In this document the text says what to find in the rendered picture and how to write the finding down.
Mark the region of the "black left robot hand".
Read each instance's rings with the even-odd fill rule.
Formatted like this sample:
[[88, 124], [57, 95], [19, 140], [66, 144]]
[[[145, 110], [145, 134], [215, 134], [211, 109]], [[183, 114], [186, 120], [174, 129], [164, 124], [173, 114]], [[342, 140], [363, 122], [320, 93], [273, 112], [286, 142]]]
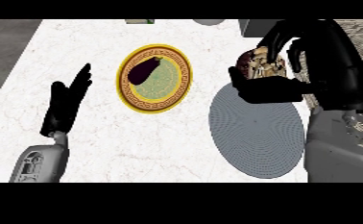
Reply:
[[50, 106], [44, 116], [40, 134], [52, 137], [52, 133], [69, 133], [80, 105], [91, 85], [91, 65], [87, 63], [68, 87], [63, 82], [52, 84]]

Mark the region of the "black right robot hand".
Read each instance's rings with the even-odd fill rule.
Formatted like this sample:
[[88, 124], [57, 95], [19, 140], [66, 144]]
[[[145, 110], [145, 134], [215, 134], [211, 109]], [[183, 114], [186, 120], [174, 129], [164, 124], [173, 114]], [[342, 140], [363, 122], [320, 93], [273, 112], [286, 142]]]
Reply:
[[299, 102], [316, 97], [323, 110], [363, 113], [363, 59], [338, 22], [332, 19], [285, 19], [260, 41], [269, 48], [267, 61], [288, 47], [292, 70], [308, 67], [308, 81], [283, 77], [248, 80], [229, 68], [239, 97], [251, 104]]

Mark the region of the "brown frosted cupcake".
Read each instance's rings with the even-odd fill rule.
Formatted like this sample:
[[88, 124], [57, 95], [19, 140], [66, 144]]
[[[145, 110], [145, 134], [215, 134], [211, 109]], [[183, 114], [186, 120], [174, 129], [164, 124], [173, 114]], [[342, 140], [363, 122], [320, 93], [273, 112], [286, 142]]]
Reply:
[[246, 51], [236, 60], [236, 69], [243, 77], [260, 79], [271, 76], [286, 76], [285, 60], [276, 57], [273, 63], [267, 61], [269, 48], [261, 46]]

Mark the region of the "round grey placemat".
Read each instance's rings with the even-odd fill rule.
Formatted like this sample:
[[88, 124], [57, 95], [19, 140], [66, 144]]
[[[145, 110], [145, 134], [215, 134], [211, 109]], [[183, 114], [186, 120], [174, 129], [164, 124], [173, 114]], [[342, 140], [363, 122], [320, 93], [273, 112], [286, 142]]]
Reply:
[[271, 179], [294, 169], [305, 130], [292, 103], [249, 104], [226, 84], [211, 102], [208, 125], [220, 154], [242, 173]]

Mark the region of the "grey box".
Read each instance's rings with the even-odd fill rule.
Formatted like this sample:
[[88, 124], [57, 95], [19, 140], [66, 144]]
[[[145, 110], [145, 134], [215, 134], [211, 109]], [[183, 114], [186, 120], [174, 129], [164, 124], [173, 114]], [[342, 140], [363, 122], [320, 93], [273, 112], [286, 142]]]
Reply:
[[243, 37], [264, 37], [273, 28], [277, 19], [240, 19], [238, 21]]

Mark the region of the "dark purple eggplant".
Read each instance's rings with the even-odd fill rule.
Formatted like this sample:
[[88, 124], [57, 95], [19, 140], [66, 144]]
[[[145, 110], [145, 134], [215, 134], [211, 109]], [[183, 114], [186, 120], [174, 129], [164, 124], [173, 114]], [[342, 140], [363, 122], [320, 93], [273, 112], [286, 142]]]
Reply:
[[161, 65], [161, 58], [152, 57], [142, 62], [128, 72], [127, 79], [134, 85], [140, 85], [149, 78], [153, 70]]

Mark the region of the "yellow patterned plate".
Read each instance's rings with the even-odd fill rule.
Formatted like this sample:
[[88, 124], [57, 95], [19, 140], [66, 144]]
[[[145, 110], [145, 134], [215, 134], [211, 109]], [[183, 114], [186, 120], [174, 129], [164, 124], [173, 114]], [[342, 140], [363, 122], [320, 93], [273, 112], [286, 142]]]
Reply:
[[[140, 85], [134, 85], [127, 74], [152, 57], [161, 65]], [[158, 113], [170, 110], [183, 100], [192, 85], [193, 70], [183, 52], [167, 44], [149, 44], [125, 57], [117, 75], [117, 91], [125, 105], [137, 112]]]

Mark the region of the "grey round object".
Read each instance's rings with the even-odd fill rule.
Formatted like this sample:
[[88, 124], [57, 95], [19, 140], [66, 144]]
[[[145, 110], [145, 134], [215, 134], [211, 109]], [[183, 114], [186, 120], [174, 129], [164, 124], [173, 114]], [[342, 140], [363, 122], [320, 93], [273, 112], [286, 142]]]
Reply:
[[199, 25], [204, 26], [218, 25], [224, 21], [224, 19], [193, 19], [193, 20]]

